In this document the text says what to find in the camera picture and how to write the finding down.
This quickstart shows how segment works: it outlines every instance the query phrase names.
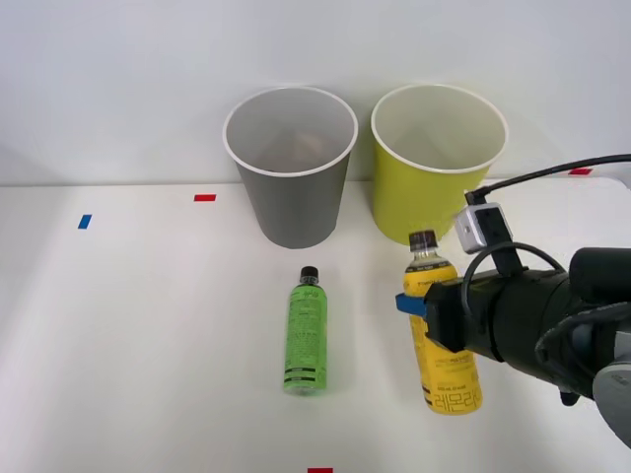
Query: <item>yellow paper cup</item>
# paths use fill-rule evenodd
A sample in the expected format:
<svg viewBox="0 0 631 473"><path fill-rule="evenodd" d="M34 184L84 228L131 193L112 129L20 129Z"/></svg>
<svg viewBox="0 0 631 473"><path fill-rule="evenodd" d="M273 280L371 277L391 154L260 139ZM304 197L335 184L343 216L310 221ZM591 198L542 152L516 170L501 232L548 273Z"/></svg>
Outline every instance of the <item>yellow paper cup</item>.
<svg viewBox="0 0 631 473"><path fill-rule="evenodd" d="M373 110L373 213L387 237L433 229L442 237L508 142L502 113L458 87L413 85L382 97Z"/></svg>

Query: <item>black bottle cap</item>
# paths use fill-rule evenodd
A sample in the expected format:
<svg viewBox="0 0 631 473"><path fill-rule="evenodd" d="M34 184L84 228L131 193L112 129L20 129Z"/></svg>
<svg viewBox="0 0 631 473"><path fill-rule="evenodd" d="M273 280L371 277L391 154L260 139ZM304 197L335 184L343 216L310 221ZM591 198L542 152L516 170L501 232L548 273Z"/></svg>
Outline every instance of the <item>black bottle cap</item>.
<svg viewBox="0 0 631 473"><path fill-rule="evenodd" d="M305 266L300 271L300 280L302 281L303 278L315 278L315 281L317 282L317 268L313 266Z"/></svg>
<svg viewBox="0 0 631 473"><path fill-rule="evenodd" d="M436 248L436 234L433 230L424 230L410 234L410 251L422 251L423 249Z"/></svg>

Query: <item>blue tape marker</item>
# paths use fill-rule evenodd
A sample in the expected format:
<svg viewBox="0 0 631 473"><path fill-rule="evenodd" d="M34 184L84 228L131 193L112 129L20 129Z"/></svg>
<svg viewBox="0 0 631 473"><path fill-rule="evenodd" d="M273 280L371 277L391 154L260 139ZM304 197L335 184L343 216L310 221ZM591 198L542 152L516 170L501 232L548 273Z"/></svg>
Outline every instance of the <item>blue tape marker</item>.
<svg viewBox="0 0 631 473"><path fill-rule="evenodd" d="M79 222L79 230L85 230L88 225L90 224L90 221L92 220L92 215L90 214L86 214L81 218L81 222Z"/></svg>

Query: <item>white wall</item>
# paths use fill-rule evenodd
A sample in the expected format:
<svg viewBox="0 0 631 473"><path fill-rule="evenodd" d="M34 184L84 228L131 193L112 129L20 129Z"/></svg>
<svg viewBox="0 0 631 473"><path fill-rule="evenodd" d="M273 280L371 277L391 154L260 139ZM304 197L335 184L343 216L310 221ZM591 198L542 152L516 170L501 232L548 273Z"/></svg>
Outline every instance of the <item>white wall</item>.
<svg viewBox="0 0 631 473"><path fill-rule="evenodd" d="M495 173L631 151L626 0L3 0L0 183L237 180L226 113L316 85L364 126L446 82L506 114ZM364 132L349 177L370 174Z"/></svg>

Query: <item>black cable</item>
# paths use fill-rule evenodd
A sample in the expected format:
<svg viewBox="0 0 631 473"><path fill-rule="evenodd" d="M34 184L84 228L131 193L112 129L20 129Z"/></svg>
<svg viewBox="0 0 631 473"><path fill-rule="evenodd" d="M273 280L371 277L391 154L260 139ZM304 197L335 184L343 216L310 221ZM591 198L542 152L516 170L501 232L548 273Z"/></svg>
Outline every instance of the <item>black cable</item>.
<svg viewBox="0 0 631 473"><path fill-rule="evenodd" d="M537 170L535 172L530 172L528 174L518 175L517 177L512 177L510 179L502 180L495 184L485 185L483 187L480 187L479 189L472 190L471 192L469 192L469 195L474 200L477 198L484 197L490 194L491 192L493 192L494 190L502 189L510 185L526 182L527 180L536 179L538 177L543 177L545 175L554 174L556 172L563 172L564 170L584 168L586 166L599 166L599 165L609 165L612 163L628 163L628 162L631 162L631 155L612 155L612 156L603 156L601 158L589 158L588 160L573 161L572 163L566 163L564 165L553 166L552 168Z"/></svg>
<svg viewBox="0 0 631 473"><path fill-rule="evenodd" d="M606 323L624 320L631 316L631 303L616 303L601 307L583 310L575 315L570 315L554 327L547 330L534 345L534 355L537 362L545 369L551 371L553 375L564 381L567 387L574 392L580 391L575 385L573 376L555 360L547 359L547 352L550 342L563 334L570 333L574 328L595 323Z"/></svg>
<svg viewBox="0 0 631 473"><path fill-rule="evenodd" d="M538 256L550 266L552 266L557 271L565 272L565 268L561 266L556 259L550 256L545 251L537 248L536 246L532 246L526 243L519 243L517 241L503 241L501 243L494 244L493 246L489 246L488 248L480 251L469 267L466 268L466 272L464 273L464 277L462 278L462 285L460 286L460 303L462 304L462 309L464 311L464 315L469 319L469 322L475 324L479 324L480 332L484 331L484 325L486 324L486 316L480 317L480 320L476 320L473 315L473 311L471 310L471 306L469 305L469 286L471 285L471 279L473 278L473 274L478 266L482 263L484 259L486 259L489 255L493 254L495 251L499 251L501 249L514 248L514 249L522 249L523 251L527 251L528 253L532 253L535 256Z"/></svg>

